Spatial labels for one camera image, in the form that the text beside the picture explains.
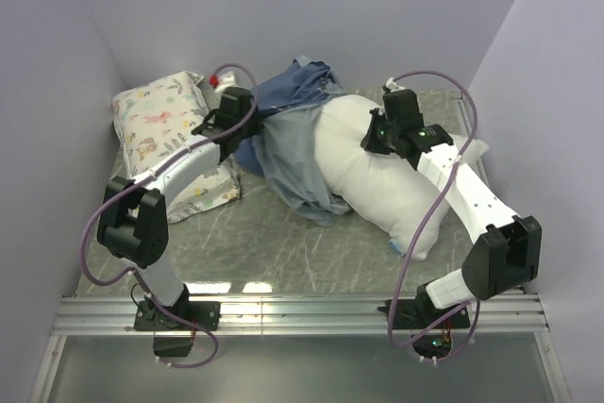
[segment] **blue cloth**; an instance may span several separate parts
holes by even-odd
[[[327,226],[350,206],[329,191],[314,160],[312,125],[320,113],[307,105],[273,115],[253,144],[266,184],[300,216]]]
[[[258,86],[261,118],[303,106],[320,106],[334,96],[344,94],[331,68],[322,61],[300,56],[285,72]],[[253,138],[242,141],[235,160],[248,172],[264,176],[256,157]]]

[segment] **metal rail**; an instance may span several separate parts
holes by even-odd
[[[380,335],[386,317],[378,311],[389,294],[215,294],[193,295],[195,301],[219,301],[219,336],[227,335]],[[142,335],[132,329],[136,306],[127,297],[64,298],[52,335]],[[503,294],[482,303],[478,332],[546,332],[539,297]],[[160,335],[190,335],[188,331]]]

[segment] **fabric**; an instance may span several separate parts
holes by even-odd
[[[322,106],[314,125],[314,157],[327,188],[365,220],[390,234],[393,247],[404,252],[438,191],[399,156],[376,155],[361,148],[371,123],[369,111],[378,107],[356,94],[332,99]],[[458,149],[466,140],[452,137]],[[464,160],[474,163],[487,149],[484,142],[473,141]],[[414,260],[426,259],[438,240],[448,209],[443,202],[428,221],[415,246]]]
[[[189,72],[163,77],[113,98],[113,124],[123,146],[126,176],[132,178],[175,153],[201,124],[208,108]],[[237,178],[226,164],[199,176],[167,209],[178,222],[238,198]]]
[[[319,113],[303,106],[267,118],[254,148],[268,186],[302,217],[327,225],[350,207],[329,192],[314,161],[312,124]]]
[[[285,72],[258,86],[259,113],[262,118],[268,118],[288,109],[318,106],[342,94],[344,90],[329,66],[300,56]],[[235,152],[235,160],[248,172],[264,176],[256,158],[255,143],[255,138],[242,141]]]

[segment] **cable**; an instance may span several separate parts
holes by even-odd
[[[136,301],[136,299],[134,299],[134,289],[140,286],[141,285],[139,283],[135,283],[134,285],[132,285],[132,288],[130,288],[130,299],[132,299],[132,302],[136,307],[139,307],[139,303]]]
[[[243,125],[245,125],[245,123],[247,123],[247,121],[252,117],[252,115],[254,114],[254,111],[256,110],[256,108],[259,105],[259,95],[258,95],[258,84],[256,82],[256,79],[252,76],[252,74],[250,73],[250,71],[245,68],[242,65],[239,65],[237,63],[227,63],[225,65],[222,65],[220,67],[218,67],[216,69],[216,71],[214,71],[214,75],[218,75],[221,71],[225,70],[225,68],[237,68],[239,70],[241,70],[242,72],[244,72],[247,77],[249,77],[250,82],[252,83],[252,87],[253,87],[253,91],[254,91],[254,100],[252,102],[252,106],[250,107],[250,110],[245,114],[245,116],[242,118],[242,120],[235,126],[230,127],[229,129],[216,134],[215,136],[213,136],[211,139],[206,139],[203,140],[199,143],[196,143],[194,146],[192,146],[189,149],[183,149],[181,151],[179,151],[178,153],[174,153],[174,155],[172,155],[169,159],[167,159],[163,165],[160,166],[160,168],[158,169],[158,171],[156,172],[156,177],[163,174],[166,170],[168,170],[170,168],[170,166],[175,163],[177,160],[179,160],[180,158],[182,158],[184,155],[186,155],[187,153],[191,153],[194,149],[199,148],[200,146],[203,146],[207,143],[213,142],[217,139],[222,139],[223,137],[233,133],[234,131],[236,131],[237,129],[241,128]],[[126,274],[132,274],[134,275],[134,277],[137,279],[139,285],[141,285],[141,288],[143,289],[143,291],[146,294],[151,294],[151,291],[149,289],[149,287],[144,283],[144,279],[143,277],[137,272],[136,268],[132,267],[132,266],[128,266],[127,268],[124,268],[120,273],[118,273],[117,276],[112,277],[108,280],[101,280],[95,276],[92,275],[90,268],[88,267],[88,263],[86,262],[86,251],[88,248],[88,244],[89,244],[89,239],[91,236],[91,232],[92,229],[94,228],[95,224],[96,224],[96,220],[101,216],[101,214],[111,205],[113,205],[114,203],[118,202],[119,200],[121,200],[122,198],[126,197],[128,194],[133,193],[134,191],[138,190],[139,188],[141,188],[142,186],[145,186],[146,184],[150,183],[153,180],[153,177],[150,176],[148,178],[145,178],[135,184],[133,184],[132,186],[130,186],[129,188],[125,189],[124,191],[117,193],[116,195],[114,195],[112,198],[110,198],[109,200],[107,200],[105,203],[103,203],[103,205],[101,205],[98,210],[96,210],[91,218],[88,220],[88,222],[86,223],[86,225],[84,226],[84,230],[82,231],[82,235],[80,237],[79,240],[79,245],[78,245],[78,258],[79,258],[79,265],[80,268],[82,270],[82,274],[84,276],[86,276],[86,278],[92,282],[95,285],[98,285],[100,287],[107,287],[109,285],[114,284],[115,282],[119,281],[122,277],[124,277]],[[161,303],[157,300],[157,298],[155,296],[153,296],[151,294],[150,299],[153,301],[153,303],[155,304],[156,308],[161,311],[164,315],[166,315],[167,317],[171,318],[172,320],[185,325],[187,327],[190,327],[192,329],[195,330],[199,330],[200,332],[203,332],[204,334],[206,334],[208,337],[210,337],[210,339],[212,340],[212,342],[214,343],[214,349],[211,352],[211,354],[203,361],[201,362],[197,362],[197,363],[190,363],[190,364],[179,364],[179,363],[172,363],[169,362],[165,359],[159,359],[159,361],[161,361],[162,363],[165,363],[168,366],[174,367],[174,368],[195,368],[195,367],[200,367],[202,365],[207,364],[208,362],[210,362],[212,359],[214,359],[214,357],[216,356],[216,354],[218,354],[218,339],[216,338],[216,336],[214,334],[212,334],[209,330],[205,329],[204,327],[201,327],[195,323],[191,323],[190,321],[185,320],[184,318],[180,318],[179,316],[174,315],[173,313],[169,312],[166,308],[164,308]]]
[[[470,143],[472,143],[472,141],[476,137],[476,133],[477,133],[477,129],[478,129],[478,110],[476,108],[476,103],[474,102],[474,99],[472,99],[472,95],[470,95],[470,93],[456,79],[454,79],[453,77],[451,77],[449,75],[446,75],[445,73],[441,73],[438,71],[431,71],[431,70],[413,71],[411,73],[405,73],[401,76],[395,77],[394,82],[398,82],[399,80],[404,79],[406,77],[416,76],[416,75],[432,75],[432,76],[442,77],[443,79],[446,79],[449,82],[451,82],[453,85],[455,85],[461,91],[461,93],[463,94],[465,99],[467,100],[467,102],[472,110],[472,118],[470,121],[470,134],[468,136],[467,141],[461,147],[461,150],[459,153],[459,156],[462,156],[463,153],[465,153],[465,150],[467,150],[468,147],[470,146]],[[409,248],[407,249],[407,254],[405,256],[405,260],[403,261],[403,265],[401,266],[400,273],[398,275],[398,279],[396,280],[396,284],[394,286],[394,295],[393,295],[393,300],[390,304],[390,310],[388,311],[388,340],[394,347],[403,348],[410,344],[413,344],[417,340],[421,339],[424,335],[426,335],[430,330],[432,330],[433,328],[440,325],[444,320],[449,319],[455,313],[457,313],[458,311],[461,311],[463,308],[465,308],[469,305],[469,302],[458,305],[455,309],[448,311],[445,315],[441,316],[438,320],[434,321],[428,327],[423,329],[419,334],[411,337],[410,339],[408,339],[405,342],[400,343],[394,339],[394,316],[396,314],[396,304],[398,303],[398,298],[400,297],[400,292],[401,292],[401,289],[403,288],[403,281],[405,280],[405,275],[407,274],[407,270],[409,269],[409,265],[411,263],[411,255],[413,254],[413,251],[415,250],[415,246],[417,245],[419,237],[421,236],[422,232],[424,231],[424,228],[426,228],[428,221],[430,220],[430,218],[432,217],[432,215],[434,214],[436,209],[439,207],[439,205],[441,203],[443,203],[443,200],[445,200],[446,194],[449,192],[449,189],[451,189],[451,186],[453,185],[453,182],[455,181],[455,177],[457,176],[457,171],[458,171],[459,166],[460,166],[460,161],[456,160],[455,163],[453,164],[453,166],[451,167],[451,175],[449,176],[449,179],[446,181],[446,184],[443,187],[443,190],[441,191],[441,193],[439,193],[438,197],[436,197],[436,200],[434,200],[434,203],[432,203],[432,206],[430,206],[430,208],[428,209],[428,212],[426,212],[426,215],[423,217],[423,219],[419,223],[419,226],[415,230],[415,233],[413,233],[411,242],[409,244]],[[479,313],[480,313],[480,301],[477,300],[476,310],[475,310],[475,315],[474,315],[474,323],[470,327],[470,331],[468,332],[466,338],[464,339],[463,342],[461,342],[460,346],[458,346],[458,348],[455,351],[449,353],[447,356],[439,359],[438,361],[444,361],[445,359],[456,356],[462,349],[464,349],[468,345],[468,343],[470,342],[470,339],[474,335],[474,331],[476,330],[476,326],[478,324]]]

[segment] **marble-patterned floor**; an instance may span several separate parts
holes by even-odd
[[[378,90],[357,91],[379,100]],[[458,92],[418,93],[427,124],[439,123],[461,133]],[[208,99],[209,104],[215,100]],[[121,155],[114,174],[123,174]],[[402,259],[388,245],[388,235],[351,212],[331,227],[319,227],[297,216],[263,179],[240,171],[241,200],[170,225],[166,253],[192,293],[350,293],[389,292]],[[470,241],[455,213],[441,226],[428,259],[411,265],[405,292],[460,267]],[[101,278],[114,276],[122,263],[94,241],[89,264]],[[100,288],[85,277],[76,293],[87,296],[128,294],[126,277]]]

